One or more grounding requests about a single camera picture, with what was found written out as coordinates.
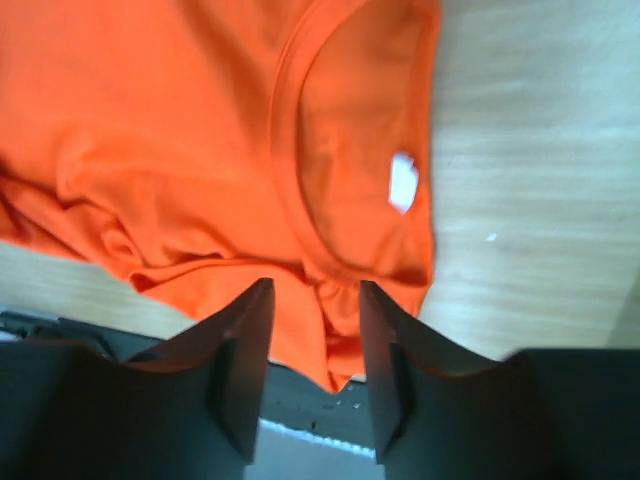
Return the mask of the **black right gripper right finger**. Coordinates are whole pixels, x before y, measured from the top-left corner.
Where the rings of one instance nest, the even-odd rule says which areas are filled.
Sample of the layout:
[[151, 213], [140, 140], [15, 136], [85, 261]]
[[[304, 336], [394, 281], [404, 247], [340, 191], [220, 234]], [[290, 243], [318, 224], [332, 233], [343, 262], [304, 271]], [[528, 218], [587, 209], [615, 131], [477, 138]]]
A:
[[639, 353], [533, 348], [493, 361], [360, 286], [376, 460], [389, 479], [635, 479]]

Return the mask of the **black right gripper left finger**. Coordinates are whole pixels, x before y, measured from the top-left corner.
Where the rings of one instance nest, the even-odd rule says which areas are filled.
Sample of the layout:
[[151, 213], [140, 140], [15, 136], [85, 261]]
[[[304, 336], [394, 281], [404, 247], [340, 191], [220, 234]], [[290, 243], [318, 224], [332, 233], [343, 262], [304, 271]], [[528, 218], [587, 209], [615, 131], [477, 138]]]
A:
[[5, 479], [240, 479], [254, 459], [275, 288], [125, 362], [78, 340], [1, 345]]

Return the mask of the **orange t shirt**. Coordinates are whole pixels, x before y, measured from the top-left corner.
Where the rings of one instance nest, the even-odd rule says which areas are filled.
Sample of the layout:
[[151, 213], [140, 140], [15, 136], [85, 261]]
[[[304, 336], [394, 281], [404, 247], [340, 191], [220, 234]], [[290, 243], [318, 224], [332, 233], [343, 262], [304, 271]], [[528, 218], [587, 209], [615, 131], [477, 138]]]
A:
[[201, 320], [273, 280], [273, 360], [364, 371], [359, 285], [432, 284], [436, 1], [5, 1], [1, 238]]

